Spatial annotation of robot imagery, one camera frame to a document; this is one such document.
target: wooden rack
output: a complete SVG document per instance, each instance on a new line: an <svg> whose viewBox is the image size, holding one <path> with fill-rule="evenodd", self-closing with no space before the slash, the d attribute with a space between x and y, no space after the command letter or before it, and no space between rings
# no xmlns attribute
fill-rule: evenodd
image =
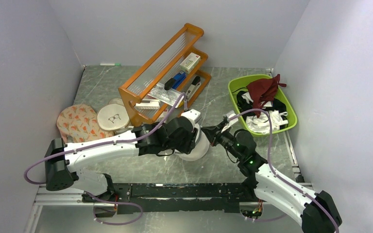
<svg viewBox="0 0 373 233"><path fill-rule="evenodd" d="M175 34L158 52L156 52L133 76L126 81L120 88L119 93L124 102L129 119L134 126L142 123L154 123L158 117L168 107L162 103L157 110L135 109L135 104L140 103L147 97L151 89L157 83L164 84L167 80L177 74L179 64L191 53L201 56L201 60L195 68L187 75L184 81L178 86L177 90L185 92L195 76L201 77L201 86L188 101L188 106L195 101L205 86L211 79L211 75L199 70L208 55L196 48L195 42L203 36L203 30L197 26L186 23L177 34Z"/></svg>

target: round lid with eyeglasses drawing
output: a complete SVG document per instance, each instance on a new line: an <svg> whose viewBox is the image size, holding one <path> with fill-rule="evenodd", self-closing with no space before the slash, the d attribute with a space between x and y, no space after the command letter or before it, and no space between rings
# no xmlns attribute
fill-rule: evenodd
<svg viewBox="0 0 373 233"><path fill-rule="evenodd" d="M115 131L124 128L129 123L125 107L116 103L108 104L98 111L99 127L106 131Z"/></svg>

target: white wall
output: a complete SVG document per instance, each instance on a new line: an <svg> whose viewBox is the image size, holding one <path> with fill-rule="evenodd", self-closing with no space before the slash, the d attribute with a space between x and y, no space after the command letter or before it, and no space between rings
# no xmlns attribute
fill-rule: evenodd
<svg viewBox="0 0 373 233"><path fill-rule="evenodd" d="M50 0L85 65L142 65L187 22L206 66L273 67L309 0Z"/></svg>
<svg viewBox="0 0 373 233"><path fill-rule="evenodd" d="M341 233L373 233L373 0L311 0L275 68L305 178L335 199Z"/></svg>
<svg viewBox="0 0 373 233"><path fill-rule="evenodd" d="M46 0L0 0L0 233L23 232L37 186L22 173L57 136L81 74ZM44 180L43 166L31 174Z"/></svg>

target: maroon cloth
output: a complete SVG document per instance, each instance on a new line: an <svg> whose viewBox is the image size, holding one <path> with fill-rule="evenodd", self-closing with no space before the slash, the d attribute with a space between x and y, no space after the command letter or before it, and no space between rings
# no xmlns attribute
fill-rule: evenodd
<svg viewBox="0 0 373 233"><path fill-rule="evenodd" d="M274 100L274 97L278 91L278 85L280 85L281 87L287 86L284 83L279 83L280 79L280 74L277 74L277 76L273 77L272 79L258 79L248 84L248 92L250 93L250 96L254 101L252 105L253 108L262 109L262 106L265 103L261 104L261 102ZM255 112L255 115L259 117L261 113Z"/></svg>

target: black cloth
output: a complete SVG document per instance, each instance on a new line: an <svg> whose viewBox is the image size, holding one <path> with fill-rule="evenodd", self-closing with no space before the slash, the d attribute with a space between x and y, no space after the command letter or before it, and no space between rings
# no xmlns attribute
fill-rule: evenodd
<svg viewBox="0 0 373 233"><path fill-rule="evenodd" d="M237 106L238 106L238 109L239 109L239 112L244 112L246 110L249 110L249 109L252 109L253 108L253 103L247 103L247 101L242 97L243 94L245 94L247 91L240 91L238 92L237 94ZM279 99L276 99L274 98L274 100L272 101L272 107L267 107L264 109L265 111L275 111L277 110L279 113L283 113L283 112L286 112L287 111L287 106L282 103ZM254 112L250 112L250 113L245 113L244 115L242 115L242 117L244 118L244 120L247 119L247 117L251 117L251 116L255 116L255 113ZM286 120L287 117L286 116L281 116L282 120ZM285 129L287 127L287 125L281 125L279 127L280 130L282 129Z"/></svg>

